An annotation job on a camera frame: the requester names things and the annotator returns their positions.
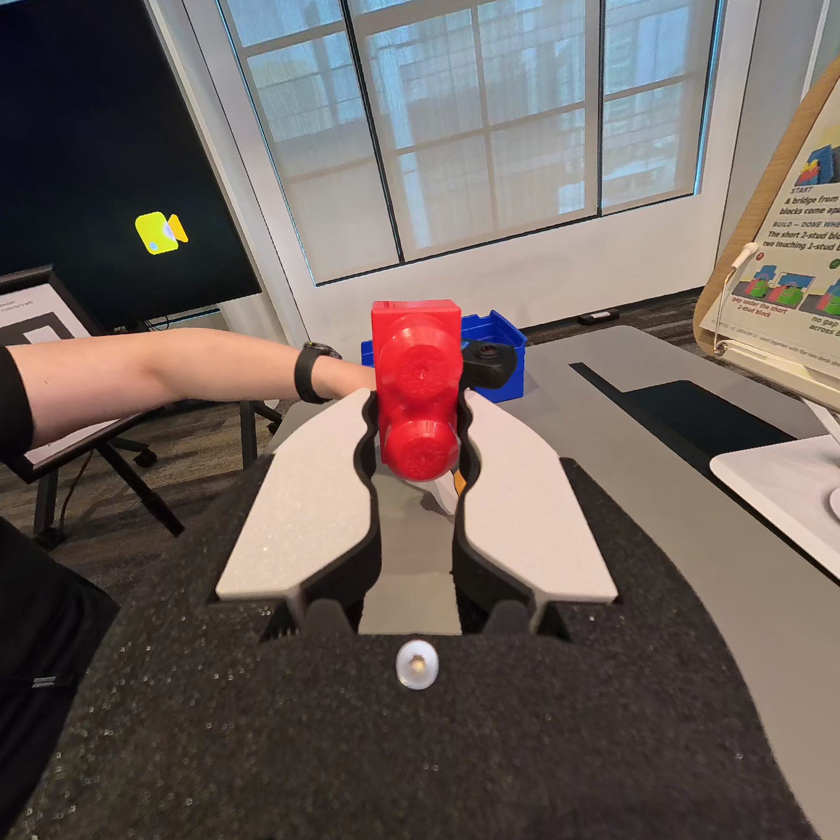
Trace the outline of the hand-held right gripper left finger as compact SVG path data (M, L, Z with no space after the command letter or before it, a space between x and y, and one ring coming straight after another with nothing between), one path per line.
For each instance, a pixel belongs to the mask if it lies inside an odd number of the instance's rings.
M332 402L275 450L216 584L221 602L356 606L382 570L376 393Z

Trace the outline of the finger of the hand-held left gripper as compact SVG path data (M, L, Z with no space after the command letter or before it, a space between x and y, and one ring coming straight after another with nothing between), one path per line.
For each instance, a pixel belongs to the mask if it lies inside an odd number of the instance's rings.
M454 516L459 500L454 476L441 476L420 482L420 489L429 493L448 516Z

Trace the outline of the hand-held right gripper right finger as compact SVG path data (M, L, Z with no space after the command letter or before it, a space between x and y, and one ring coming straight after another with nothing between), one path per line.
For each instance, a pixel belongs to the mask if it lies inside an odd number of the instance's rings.
M470 389L459 396L458 437L456 594L486 616L517 602L532 632L552 604L614 603L616 583L552 446Z

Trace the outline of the blue plastic bin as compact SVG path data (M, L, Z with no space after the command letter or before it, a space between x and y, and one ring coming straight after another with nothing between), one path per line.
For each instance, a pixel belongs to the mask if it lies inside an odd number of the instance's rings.
M459 393L462 340L505 343L516 349L516 370L492 402L522 395L524 335L497 311L464 316L451 300L376 301L372 339L363 342L362 361L374 368L376 387L388 400L418 408L451 403ZM486 396L492 391L479 390Z

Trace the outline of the red two-stud toy block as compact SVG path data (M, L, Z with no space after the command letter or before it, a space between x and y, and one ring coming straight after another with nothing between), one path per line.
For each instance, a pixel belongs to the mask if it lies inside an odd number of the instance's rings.
M375 301L372 349L383 463L406 480L455 464L461 310L452 300Z

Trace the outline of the person's left forearm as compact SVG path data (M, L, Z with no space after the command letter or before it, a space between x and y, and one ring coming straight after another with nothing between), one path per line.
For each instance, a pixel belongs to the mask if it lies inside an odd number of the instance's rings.
M299 352L211 329L24 344L2 350L2 459L186 398L294 396Z

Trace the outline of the grey desk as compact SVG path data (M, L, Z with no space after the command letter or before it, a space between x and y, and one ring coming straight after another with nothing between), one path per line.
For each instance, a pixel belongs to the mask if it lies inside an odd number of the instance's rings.
M670 347L625 329L533 351L521 414L571 455L619 603L557 636L272 645L267 766L238 838L838 838L838 584L642 429L621 387Z

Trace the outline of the person's left hand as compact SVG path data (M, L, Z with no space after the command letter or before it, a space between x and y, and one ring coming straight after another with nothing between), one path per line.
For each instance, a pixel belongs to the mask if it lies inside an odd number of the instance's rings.
M323 383L326 395L341 399L362 388L375 390L375 370L370 366L328 358L324 364Z

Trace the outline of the black wristwatch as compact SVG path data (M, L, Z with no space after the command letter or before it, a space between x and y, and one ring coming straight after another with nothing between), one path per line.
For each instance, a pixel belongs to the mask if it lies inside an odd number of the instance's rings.
M330 397L320 396L312 384L312 371L320 358L342 360L342 355L334 348L323 343L305 342L295 363L293 381L299 398L308 404L322 405L331 401Z

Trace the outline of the large gridded window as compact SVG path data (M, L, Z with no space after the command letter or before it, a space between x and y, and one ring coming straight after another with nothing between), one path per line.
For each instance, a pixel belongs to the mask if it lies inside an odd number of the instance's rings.
M315 287L692 194L719 6L217 2Z

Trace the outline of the instruction sheet on stand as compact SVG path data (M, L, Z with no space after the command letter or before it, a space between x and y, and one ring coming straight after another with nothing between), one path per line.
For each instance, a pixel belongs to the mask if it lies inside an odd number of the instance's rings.
M700 295L694 333L709 355L797 395L823 428L802 440L758 445L717 455L712 474L834 577L839 572L839 365L838 378L719 336L702 323L713 305L728 297L728 284L757 253L760 231L784 179L833 94L838 95L839 58L805 95L762 175L747 208Z

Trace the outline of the person's black shirt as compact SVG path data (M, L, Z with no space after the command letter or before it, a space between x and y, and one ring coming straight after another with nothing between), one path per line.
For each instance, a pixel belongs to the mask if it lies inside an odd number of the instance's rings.
M56 750L79 684L119 605L5 518L1 554L5 838Z

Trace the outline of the framed marker sign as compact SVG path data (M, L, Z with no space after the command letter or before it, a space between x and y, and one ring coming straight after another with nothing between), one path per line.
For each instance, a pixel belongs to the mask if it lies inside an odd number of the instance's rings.
M1 278L1 344L5 347L72 340L99 335L101 329L60 282L52 266L19 271ZM141 423L141 413L106 423L94 424L54 443L31 449L12 459L8 466L24 482L37 483L34 533L38 545L52 550L65 539L64 525L55 525L59 469L71 460L97 453L134 491L146 510L173 536L184 526L163 500L149 488L132 466L118 453L129 449L139 455L135 461L152 466L155 454L145 444L116 445L116 438Z

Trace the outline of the printed instruction sheet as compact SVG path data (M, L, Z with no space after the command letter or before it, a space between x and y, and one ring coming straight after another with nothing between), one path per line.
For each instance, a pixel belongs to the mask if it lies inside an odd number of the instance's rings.
M702 326L838 378L837 94L815 122L753 241L757 253Z

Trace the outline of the large black tv screen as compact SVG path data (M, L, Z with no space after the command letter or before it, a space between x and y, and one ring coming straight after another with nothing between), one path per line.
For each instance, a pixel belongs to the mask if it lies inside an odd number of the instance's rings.
M103 328L261 292L143 2L2 2L1 269Z

